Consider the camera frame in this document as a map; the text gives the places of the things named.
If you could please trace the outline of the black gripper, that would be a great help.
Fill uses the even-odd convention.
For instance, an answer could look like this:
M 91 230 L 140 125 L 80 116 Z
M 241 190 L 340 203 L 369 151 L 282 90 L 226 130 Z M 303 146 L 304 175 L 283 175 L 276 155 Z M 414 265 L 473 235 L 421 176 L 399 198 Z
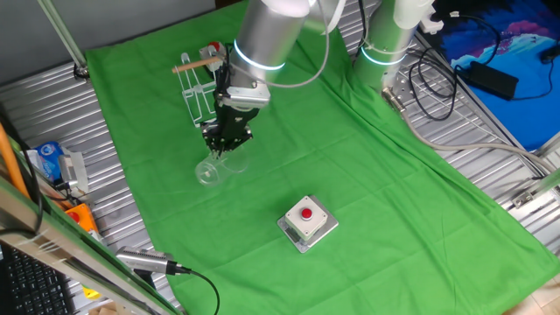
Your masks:
M 253 137 L 249 121 L 258 115 L 259 109 L 241 111 L 222 105 L 215 112 L 216 120 L 203 122 L 200 130 L 213 159 L 218 159 L 221 153 L 234 151 Z

